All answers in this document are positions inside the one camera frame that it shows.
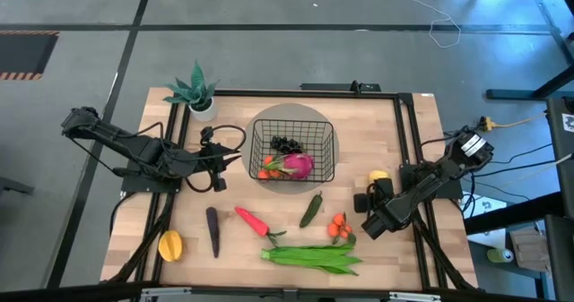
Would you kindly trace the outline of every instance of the wooden tabletop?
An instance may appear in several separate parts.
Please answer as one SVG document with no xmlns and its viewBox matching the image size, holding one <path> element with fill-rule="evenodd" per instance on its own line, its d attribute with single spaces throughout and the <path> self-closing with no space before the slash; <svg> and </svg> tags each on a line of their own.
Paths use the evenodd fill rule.
<svg viewBox="0 0 574 302">
<path fill-rule="evenodd" d="M 150 89 L 140 129 L 157 121 L 167 123 L 170 104 L 162 99 L 169 95 L 167 89 Z M 414 94 L 413 97 L 422 140 L 442 137 L 434 96 Z M 398 166 L 401 164 L 401 153 L 391 100 L 216 97 L 216 103 L 219 114 L 213 121 L 201 123 L 190 118 L 185 144 L 187 150 L 196 151 L 199 148 L 199 132 L 206 125 L 234 124 L 246 127 L 252 117 L 265 108 L 281 103 L 299 103 L 320 112 L 337 132 L 340 154 L 335 167 L 335 179 L 303 194 L 278 194 L 264 189 L 256 180 L 251 179 L 241 162 L 236 160 L 222 175 L 228 186 L 223 192 L 198 194 L 182 185 L 176 197 L 170 228 L 183 237 L 184 253 L 178 262 L 163 264 L 162 284 L 308 289 L 422 288 L 412 227 L 395 233 L 386 232 L 377 240 L 372 240 L 361 229 L 365 214 L 357 214 L 353 210 L 352 195 L 364 192 L 368 183 L 367 175 L 373 169 L 388 171 L 393 178 L 395 191 L 400 191 Z M 182 113 L 180 108 L 173 140 L 178 139 Z M 406 110 L 403 110 L 403 115 L 409 154 L 411 161 L 415 162 Z M 159 136 L 159 131 L 152 130 L 148 134 Z M 240 133 L 231 130 L 218 131 L 213 138 L 214 142 L 229 147 L 234 147 L 239 140 Z M 440 158 L 443 151 L 442 142 L 431 143 L 423 148 L 427 160 Z M 194 186 L 203 187 L 208 184 L 208 176 L 193 175 L 191 181 Z M 318 190 L 323 191 L 324 198 L 319 213 L 309 226 L 300 229 L 300 217 Z M 150 199 L 150 194 L 137 194 L 125 201 L 117 211 L 101 273 L 103 280 L 115 275 L 140 244 Z M 460 211 L 448 200 L 437 199 L 432 204 L 443 250 L 465 279 L 476 285 Z M 360 275 L 332 275 L 261 260 L 261 249 L 272 246 L 235 213 L 233 208 L 236 205 L 252 211 L 272 231 L 287 230 L 280 243 L 288 246 L 328 245 L 330 238 L 326 233 L 327 223 L 337 212 L 346 211 L 347 219 L 357 236 L 357 245 L 352 255 L 363 260 L 363 263 L 352 265 L 352 269 Z M 205 209 L 209 206 L 219 212 L 221 252 L 217 259 L 213 258 L 205 218 Z M 428 247 L 425 247 L 425 251 L 430 282 L 437 285 L 432 253 Z M 155 253 L 156 246 L 153 246 L 144 275 L 146 280 L 151 278 Z"/>
</svg>

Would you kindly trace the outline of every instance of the gray floor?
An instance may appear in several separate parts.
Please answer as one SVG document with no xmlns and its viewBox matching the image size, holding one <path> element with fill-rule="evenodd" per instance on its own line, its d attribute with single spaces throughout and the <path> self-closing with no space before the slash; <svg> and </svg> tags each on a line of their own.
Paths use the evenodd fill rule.
<svg viewBox="0 0 574 302">
<path fill-rule="evenodd" d="M 534 0 L 421 1 L 450 13 L 457 24 L 544 24 Z M 568 35 L 572 19 L 563 1 L 544 2 L 562 35 Z M 0 0 L 0 22 L 130 23 L 138 3 Z M 406 0 L 150 0 L 143 23 L 429 24 L 438 18 Z M 447 44 L 456 34 L 436 37 Z M 64 32 L 43 80 L 0 82 L 0 175 L 36 186 L 33 196 L 0 197 L 0 290 L 43 285 L 86 158 L 60 136 L 59 124 L 71 107 L 103 108 L 125 41 L 125 32 Z M 433 92 L 445 130 L 470 125 L 480 116 L 506 124 L 542 112 L 544 103 L 489 101 L 483 94 L 489 88 L 534 89 L 566 68 L 549 35 L 463 34 L 458 46 L 441 49 L 426 32 L 141 32 L 112 123 L 134 131 L 148 88 L 187 77 L 195 59 L 208 77 L 221 78 L 221 88 L 294 90 L 302 82 L 358 79 L 380 83 L 385 91 Z M 496 148 L 496 160 L 550 142 L 543 119 L 485 137 Z M 547 149 L 511 166 L 552 158 Z M 126 163 L 110 151 L 102 159 L 111 166 Z M 523 173 L 481 181 L 502 185 Z M 119 186 L 119 179 L 98 168 L 63 285 L 98 281 Z M 548 170 L 505 190 L 533 198 L 557 188 L 556 173 Z M 480 186 L 477 192 L 521 200 Z M 533 294 L 523 289 L 532 285 L 529 279 L 488 264 L 477 264 L 476 270 L 480 285 L 489 291 Z"/>
</svg>

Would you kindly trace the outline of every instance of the yellow fruit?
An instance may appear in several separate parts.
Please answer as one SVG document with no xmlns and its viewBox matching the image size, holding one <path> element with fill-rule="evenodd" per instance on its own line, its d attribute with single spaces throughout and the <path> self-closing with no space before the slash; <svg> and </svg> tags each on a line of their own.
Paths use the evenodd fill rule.
<svg viewBox="0 0 574 302">
<path fill-rule="evenodd" d="M 166 262 L 177 261 L 179 257 L 181 257 L 181 253 L 183 251 L 181 236 L 175 230 L 168 230 L 164 232 L 160 237 L 158 250 L 160 251 L 161 257 Z"/>
<path fill-rule="evenodd" d="M 381 170 L 372 170 L 369 173 L 369 184 L 372 184 L 375 182 L 375 180 L 380 179 L 380 178 L 387 178 L 388 177 L 388 173 L 385 171 L 381 171 Z"/>
</svg>

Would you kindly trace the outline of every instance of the black wire basket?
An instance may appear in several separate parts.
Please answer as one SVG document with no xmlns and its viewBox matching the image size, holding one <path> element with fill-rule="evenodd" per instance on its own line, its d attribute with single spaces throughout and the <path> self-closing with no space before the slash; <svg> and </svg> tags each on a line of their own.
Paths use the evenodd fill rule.
<svg viewBox="0 0 574 302">
<path fill-rule="evenodd" d="M 281 174 L 277 181 L 329 182 L 335 178 L 335 133 L 329 122 L 298 121 L 281 119 L 258 119 L 253 125 L 251 156 L 249 157 L 249 176 L 257 177 L 263 169 L 267 156 L 281 156 L 284 153 L 272 148 L 273 137 L 293 139 L 302 152 L 313 157 L 315 167 L 303 179 L 294 179 Z"/>
</svg>

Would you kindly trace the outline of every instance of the green chili pepper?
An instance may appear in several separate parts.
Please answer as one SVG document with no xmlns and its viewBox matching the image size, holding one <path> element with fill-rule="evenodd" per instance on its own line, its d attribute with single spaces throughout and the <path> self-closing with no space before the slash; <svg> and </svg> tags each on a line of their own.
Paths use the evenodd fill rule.
<svg viewBox="0 0 574 302">
<path fill-rule="evenodd" d="M 307 208 L 307 211 L 305 211 L 305 214 L 303 215 L 303 218 L 301 218 L 301 222 L 299 223 L 300 228 L 307 227 L 307 225 L 309 225 L 309 223 L 313 220 L 313 218 L 317 214 L 317 211 L 319 211 L 319 207 L 323 202 L 323 197 L 321 196 L 322 193 L 323 193 L 322 191 L 319 191 L 319 193 L 315 194 L 315 196 L 311 200 L 309 207 Z"/>
</svg>

